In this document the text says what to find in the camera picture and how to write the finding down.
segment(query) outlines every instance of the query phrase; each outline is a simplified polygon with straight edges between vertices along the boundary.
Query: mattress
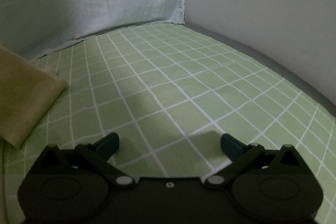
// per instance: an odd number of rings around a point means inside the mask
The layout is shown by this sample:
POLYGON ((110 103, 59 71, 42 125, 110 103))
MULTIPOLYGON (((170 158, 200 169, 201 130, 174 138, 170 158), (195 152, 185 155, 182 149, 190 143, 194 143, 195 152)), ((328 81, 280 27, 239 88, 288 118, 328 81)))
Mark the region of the mattress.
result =
POLYGON ((4 147, 9 223, 24 219, 17 189, 46 144, 71 149, 110 132, 109 163, 140 176, 205 179, 230 164, 222 133, 267 149, 294 145, 317 176, 317 220, 335 219, 335 118, 251 57, 182 25, 121 28, 35 62, 69 83, 21 149, 4 147))

